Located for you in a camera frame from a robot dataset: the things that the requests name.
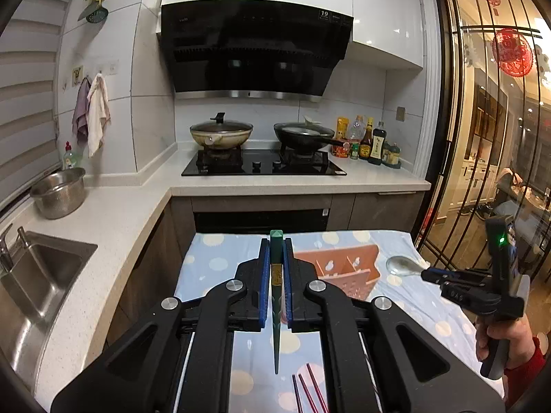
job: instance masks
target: white countertop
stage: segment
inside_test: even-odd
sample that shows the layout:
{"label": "white countertop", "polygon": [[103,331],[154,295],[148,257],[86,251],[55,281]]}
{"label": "white countertop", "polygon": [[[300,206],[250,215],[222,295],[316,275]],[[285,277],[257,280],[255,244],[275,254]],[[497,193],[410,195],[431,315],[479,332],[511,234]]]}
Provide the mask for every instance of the white countertop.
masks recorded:
{"label": "white countertop", "polygon": [[14,222],[13,231],[24,226],[98,245],[67,295],[43,353],[35,397],[46,411],[55,395],[101,353],[134,263],[173,195],[342,194],[430,188],[428,182],[404,169],[335,157],[331,160],[348,175],[181,177],[194,154],[178,150],[139,187],[88,188],[83,205],[65,218],[45,220],[29,202],[17,218],[9,220]]}

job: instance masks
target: black frying pan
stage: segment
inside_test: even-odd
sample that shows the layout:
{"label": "black frying pan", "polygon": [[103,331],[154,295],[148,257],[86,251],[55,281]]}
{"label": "black frying pan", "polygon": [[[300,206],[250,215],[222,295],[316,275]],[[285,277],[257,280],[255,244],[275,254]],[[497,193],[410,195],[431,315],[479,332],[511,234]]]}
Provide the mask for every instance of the black frying pan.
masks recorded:
{"label": "black frying pan", "polygon": [[274,125],[274,131],[281,144],[301,155],[314,153],[327,144],[349,145],[346,141],[333,139],[335,132],[331,129],[312,123],[280,123]]}

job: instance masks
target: red sleeve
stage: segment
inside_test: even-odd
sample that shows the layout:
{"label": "red sleeve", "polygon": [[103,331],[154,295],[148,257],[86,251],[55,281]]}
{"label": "red sleeve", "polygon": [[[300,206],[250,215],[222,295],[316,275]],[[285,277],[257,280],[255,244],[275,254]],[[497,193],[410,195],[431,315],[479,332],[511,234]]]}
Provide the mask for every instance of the red sleeve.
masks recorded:
{"label": "red sleeve", "polygon": [[534,337],[534,344],[536,345],[536,351],[528,362],[514,370],[505,370],[509,388],[509,395],[505,403],[507,409],[519,400],[522,393],[524,393],[545,365],[545,358],[543,357],[542,350],[539,348],[539,340],[536,337]]}

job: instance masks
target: gas stove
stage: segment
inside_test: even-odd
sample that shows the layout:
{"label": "gas stove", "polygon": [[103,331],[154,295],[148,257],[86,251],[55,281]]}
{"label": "gas stove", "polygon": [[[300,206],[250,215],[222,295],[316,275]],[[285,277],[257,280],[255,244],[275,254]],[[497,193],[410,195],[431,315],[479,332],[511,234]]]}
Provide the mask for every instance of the gas stove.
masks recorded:
{"label": "gas stove", "polygon": [[282,146],[280,150],[230,149],[199,150],[182,176],[287,174],[296,176],[345,176],[346,172],[329,160],[327,152],[297,155]]}

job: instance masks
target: range hood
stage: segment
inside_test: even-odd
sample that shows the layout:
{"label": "range hood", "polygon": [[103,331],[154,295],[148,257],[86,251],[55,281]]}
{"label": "range hood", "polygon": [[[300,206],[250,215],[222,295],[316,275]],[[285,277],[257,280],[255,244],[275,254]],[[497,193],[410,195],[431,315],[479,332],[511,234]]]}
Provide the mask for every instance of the range hood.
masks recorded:
{"label": "range hood", "polygon": [[177,98],[318,101],[352,21],[281,1],[185,1],[162,7],[161,47]]}

